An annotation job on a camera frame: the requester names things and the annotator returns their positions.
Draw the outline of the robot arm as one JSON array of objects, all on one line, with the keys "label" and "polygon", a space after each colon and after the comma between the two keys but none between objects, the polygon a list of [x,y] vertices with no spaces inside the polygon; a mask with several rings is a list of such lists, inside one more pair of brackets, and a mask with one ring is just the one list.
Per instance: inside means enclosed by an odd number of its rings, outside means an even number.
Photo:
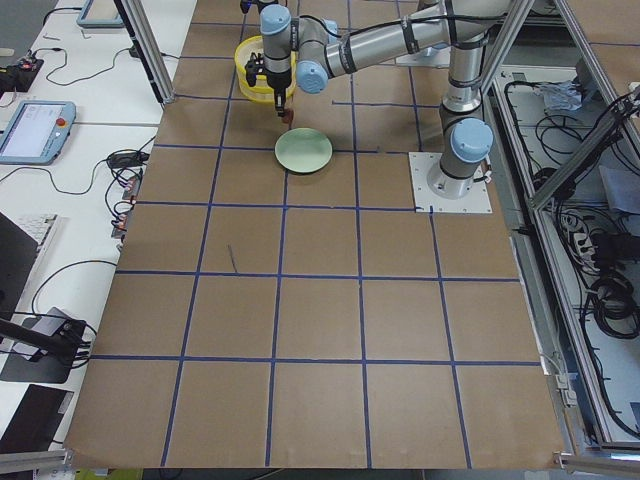
[{"label": "robot arm", "polygon": [[397,20],[339,34],[325,20],[295,17],[277,1],[261,1],[258,69],[274,91],[277,115],[287,119],[286,90],[292,83],[317,94],[332,78],[428,47],[450,47],[448,89],[440,104],[445,147],[427,182],[435,194],[457,200],[468,193],[493,143],[490,127],[476,117],[481,59],[488,30],[509,8],[507,1],[435,1]]}]

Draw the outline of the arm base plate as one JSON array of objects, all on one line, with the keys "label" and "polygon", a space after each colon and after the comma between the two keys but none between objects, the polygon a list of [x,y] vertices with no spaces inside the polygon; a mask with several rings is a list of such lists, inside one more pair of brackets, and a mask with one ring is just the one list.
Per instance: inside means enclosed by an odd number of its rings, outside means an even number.
[{"label": "arm base plate", "polygon": [[414,209],[419,213],[492,214],[488,186],[480,166],[468,179],[447,176],[439,152],[409,152]]},{"label": "arm base plate", "polygon": [[395,59],[395,64],[408,67],[446,69],[450,64],[451,48],[428,47],[415,54],[406,54]]}]

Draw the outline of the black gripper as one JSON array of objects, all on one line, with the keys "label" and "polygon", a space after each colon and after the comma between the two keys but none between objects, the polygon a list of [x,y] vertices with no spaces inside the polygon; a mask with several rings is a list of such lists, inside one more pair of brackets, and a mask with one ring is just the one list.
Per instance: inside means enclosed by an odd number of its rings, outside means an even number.
[{"label": "black gripper", "polygon": [[248,13],[255,7],[259,13],[270,6],[288,8],[287,2],[281,3],[279,0],[240,0],[239,7],[242,13]]},{"label": "black gripper", "polygon": [[279,117],[286,114],[286,95],[287,89],[292,84],[292,71],[273,72],[266,70],[267,84],[274,91],[274,107]]}]

